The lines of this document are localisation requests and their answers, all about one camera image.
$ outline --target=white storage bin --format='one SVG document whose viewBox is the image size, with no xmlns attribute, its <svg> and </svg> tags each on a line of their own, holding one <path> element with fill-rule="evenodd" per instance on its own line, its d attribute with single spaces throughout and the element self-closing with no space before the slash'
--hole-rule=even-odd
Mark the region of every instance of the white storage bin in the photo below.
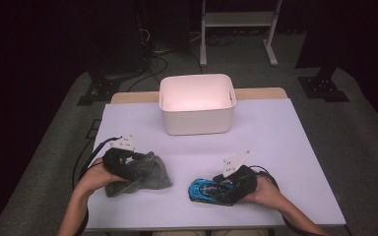
<svg viewBox="0 0 378 236">
<path fill-rule="evenodd" d="M 158 103 L 168 134 L 201 135 L 231 128 L 236 98 L 228 76 L 193 75 L 163 79 Z"/>
</svg>

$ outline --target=forearm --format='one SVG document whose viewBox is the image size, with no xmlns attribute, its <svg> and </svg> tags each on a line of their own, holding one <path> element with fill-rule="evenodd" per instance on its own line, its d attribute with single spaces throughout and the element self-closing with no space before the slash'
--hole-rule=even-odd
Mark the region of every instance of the forearm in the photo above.
<svg viewBox="0 0 378 236">
<path fill-rule="evenodd" d="M 66 209 L 58 236 L 75 235 L 85 218 L 90 191 L 75 189 Z"/>
<path fill-rule="evenodd" d="M 296 228 L 319 235 L 328 235 L 321 227 L 316 225 L 299 208 L 288 199 L 278 207 L 278 211 Z"/>
</svg>

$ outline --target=dark background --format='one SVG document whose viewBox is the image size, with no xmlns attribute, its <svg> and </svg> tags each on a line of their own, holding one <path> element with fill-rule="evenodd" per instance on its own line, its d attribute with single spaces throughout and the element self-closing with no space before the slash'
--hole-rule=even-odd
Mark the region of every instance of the dark background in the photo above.
<svg viewBox="0 0 378 236">
<path fill-rule="evenodd" d="M 189 30 L 199 30 L 201 1 L 175 2 L 0 0 L 0 213 L 79 75 L 143 70 L 147 48 L 138 40 L 140 24 L 153 37 L 188 46 Z M 242 11 L 257 5 L 229 2 L 208 6 Z M 273 6 L 268 0 L 257 8 Z M 284 0 L 277 31 L 305 30 L 297 67 L 335 60 L 378 112 L 378 1 Z"/>
</svg>

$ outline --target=black cable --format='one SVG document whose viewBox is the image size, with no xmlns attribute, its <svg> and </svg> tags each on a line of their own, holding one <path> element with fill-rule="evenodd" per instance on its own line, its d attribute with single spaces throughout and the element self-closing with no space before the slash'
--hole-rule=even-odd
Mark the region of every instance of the black cable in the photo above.
<svg viewBox="0 0 378 236">
<path fill-rule="evenodd" d="M 232 43 L 235 43 L 237 41 L 237 36 L 222 36 L 222 35 L 210 35 L 207 36 L 205 40 L 205 44 L 212 47 L 225 47 L 228 45 L 231 45 Z"/>
<path fill-rule="evenodd" d="M 196 63 L 198 64 L 201 75 L 204 74 L 204 70 L 202 69 L 201 63 L 199 62 L 198 58 L 191 52 L 189 52 L 189 54 L 195 59 Z"/>
<path fill-rule="evenodd" d="M 172 48 L 169 48 L 169 49 L 165 49 L 165 50 L 163 50 L 163 51 L 154 51 L 153 53 L 152 53 L 152 55 L 154 55 L 154 56 L 164 56 L 164 55 L 167 55 L 167 54 L 170 54 L 170 53 L 172 53 L 172 52 L 176 52 L 178 50 L 178 48 L 176 48 L 176 47 L 172 47 Z"/>
<path fill-rule="evenodd" d="M 79 161 L 82 158 L 82 155 L 84 154 L 85 150 L 88 148 L 88 146 L 91 144 L 92 141 L 94 141 L 95 138 L 92 138 L 88 141 L 88 143 L 84 146 L 81 153 L 79 154 L 78 158 L 76 159 L 75 166 L 73 167 L 73 173 L 72 173 L 72 190 L 75 189 L 75 175 L 76 175 L 76 168 L 78 167 Z"/>
<path fill-rule="evenodd" d="M 93 164 L 93 165 L 91 165 L 88 169 L 91 169 L 92 167 L 97 166 L 97 165 L 100 165 L 100 164 L 103 164 L 103 162 Z"/>
<path fill-rule="evenodd" d="M 351 233 L 351 231 L 349 230 L 348 226 L 345 224 L 344 227 L 345 227 L 346 232 L 348 233 L 348 235 L 349 235 L 349 236 L 352 236 L 352 233 Z"/>
<path fill-rule="evenodd" d="M 105 146 L 106 143 L 110 142 L 110 141 L 116 141 L 116 140 L 119 140 L 121 138 L 110 138 L 110 139 L 107 139 L 105 141 L 103 141 L 102 143 L 100 143 L 95 149 L 94 149 L 94 152 L 92 152 L 91 156 L 89 156 L 88 160 L 86 161 L 86 163 L 84 164 L 84 166 L 82 167 L 82 171 L 81 171 L 81 175 L 79 176 L 79 180 L 85 175 L 85 173 L 88 171 L 88 166 L 91 164 L 92 160 L 95 158 L 95 156 L 99 153 L 99 151 L 103 148 L 103 146 Z"/>
<path fill-rule="evenodd" d="M 113 79 L 107 79 L 109 80 L 110 82 L 115 82 L 115 83 L 121 83 L 121 82 L 124 82 L 124 81 L 128 81 L 128 80 L 131 80 L 131 79 L 134 79 L 134 78 L 137 78 L 139 76 L 142 76 L 143 74 L 145 74 L 147 72 L 148 69 L 143 69 L 139 72 L 135 72 L 135 73 L 131 73 L 130 75 L 126 75 L 126 76 L 122 76 L 122 77 L 117 77 L 117 78 L 113 78 Z"/>
<path fill-rule="evenodd" d="M 153 78 L 155 79 L 155 81 L 156 81 L 158 84 L 160 84 L 161 81 L 160 81 L 160 79 L 158 78 L 158 75 L 154 74 L 153 71 L 152 71 L 152 69 L 150 69 L 150 73 L 153 75 Z"/>
<path fill-rule="evenodd" d="M 266 172 L 269 173 L 269 171 L 268 171 L 267 169 L 265 169 L 264 167 L 262 167 L 262 166 L 260 166 L 260 165 L 250 165 L 249 167 L 250 167 L 250 168 L 251 168 L 251 167 L 261 168 L 261 169 L 263 169 L 264 171 L 266 171 Z"/>
<path fill-rule="evenodd" d="M 141 78 L 140 80 L 136 81 L 133 85 L 131 85 L 131 86 L 128 88 L 127 92 L 131 91 L 131 89 L 132 89 L 136 84 L 138 84 L 139 82 L 141 82 L 141 81 L 143 81 L 143 80 L 146 80 L 146 79 L 148 79 L 148 78 L 151 78 L 151 77 L 157 76 L 157 75 L 161 74 L 163 71 L 165 71 L 165 69 L 167 69 L 167 61 L 166 61 L 165 59 L 160 58 L 160 57 L 154 57 L 154 58 L 163 61 L 164 64 L 165 64 L 165 65 L 164 65 L 164 68 L 161 69 L 160 71 L 156 72 L 155 74 L 150 74 L 149 76 L 143 77 L 143 78 Z"/>
</svg>

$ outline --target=metal shelf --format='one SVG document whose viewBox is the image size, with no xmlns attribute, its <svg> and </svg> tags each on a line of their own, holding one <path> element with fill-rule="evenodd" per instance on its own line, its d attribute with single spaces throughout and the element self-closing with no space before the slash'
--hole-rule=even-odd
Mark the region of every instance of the metal shelf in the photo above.
<svg viewBox="0 0 378 236">
<path fill-rule="evenodd" d="M 269 27 L 274 12 L 206 13 L 205 27 Z"/>
</svg>

